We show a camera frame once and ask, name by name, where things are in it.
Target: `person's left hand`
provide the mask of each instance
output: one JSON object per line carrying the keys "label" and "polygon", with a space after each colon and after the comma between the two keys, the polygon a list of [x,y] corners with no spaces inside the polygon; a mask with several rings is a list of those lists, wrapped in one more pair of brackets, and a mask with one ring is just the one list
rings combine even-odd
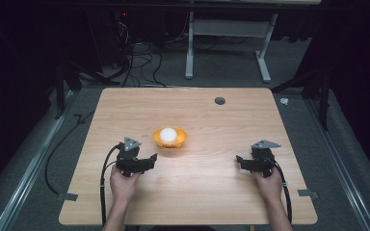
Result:
{"label": "person's left hand", "polygon": [[140,176],[140,172],[134,173],[130,177],[123,176],[121,171],[116,166],[113,166],[110,176],[110,187],[114,200],[131,201]]}

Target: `crumpled white paper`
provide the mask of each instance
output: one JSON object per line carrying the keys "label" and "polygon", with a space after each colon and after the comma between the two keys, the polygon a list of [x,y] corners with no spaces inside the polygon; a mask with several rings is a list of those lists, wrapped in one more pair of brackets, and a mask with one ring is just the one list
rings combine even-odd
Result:
{"label": "crumpled white paper", "polygon": [[288,98],[280,98],[280,103],[284,105],[288,105]]}

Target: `human arm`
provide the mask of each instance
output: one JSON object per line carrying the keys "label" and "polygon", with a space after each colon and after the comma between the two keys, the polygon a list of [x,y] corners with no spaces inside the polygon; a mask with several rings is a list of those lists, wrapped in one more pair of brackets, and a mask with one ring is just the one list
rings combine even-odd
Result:
{"label": "human arm", "polygon": [[113,166],[110,176],[110,187],[113,193],[113,205],[103,227],[103,231],[122,231],[125,214],[132,197],[134,196],[138,179],[141,173],[134,173],[125,177],[120,170]]}
{"label": "human arm", "polygon": [[281,202],[281,176],[278,170],[272,168],[272,175],[264,178],[261,172],[254,172],[254,178],[259,186],[260,194],[266,202],[269,222],[273,231],[293,230]]}

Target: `wooden table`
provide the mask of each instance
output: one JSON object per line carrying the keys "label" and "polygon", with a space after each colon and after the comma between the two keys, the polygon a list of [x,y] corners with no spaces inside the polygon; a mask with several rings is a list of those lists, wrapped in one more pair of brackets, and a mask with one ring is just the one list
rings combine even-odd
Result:
{"label": "wooden table", "polygon": [[[225,103],[216,104],[216,97]],[[181,148],[157,146],[152,134],[164,126],[188,133]],[[251,144],[261,140],[281,144],[273,153],[289,184],[293,223],[317,221],[311,199],[298,194],[306,185],[269,90],[106,89],[68,189],[78,198],[65,201],[60,223],[101,224],[100,172],[109,150],[125,136],[142,142],[139,159],[158,153],[155,169],[140,178],[126,224],[268,223],[256,182],[235,160],[251,159]]]}

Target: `human hand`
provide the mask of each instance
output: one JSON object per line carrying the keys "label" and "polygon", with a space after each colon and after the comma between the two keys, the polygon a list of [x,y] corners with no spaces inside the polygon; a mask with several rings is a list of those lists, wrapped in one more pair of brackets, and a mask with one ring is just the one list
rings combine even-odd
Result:
{"label": "human hand", "polygon": [[281,200],[282,182],[280,173],[275,167],[271,171],[272,175],[266,178],[263,177],[262,172],[253,173],[259,186],[260,194],[267,203]]}
{"label": "human hand", "polygon": [[110,187],[114,200],[131,201],[140,176],[140,172],[134,173],[130,177],[123,176],[121,171],[116,166],[113,166],[110,176]]}

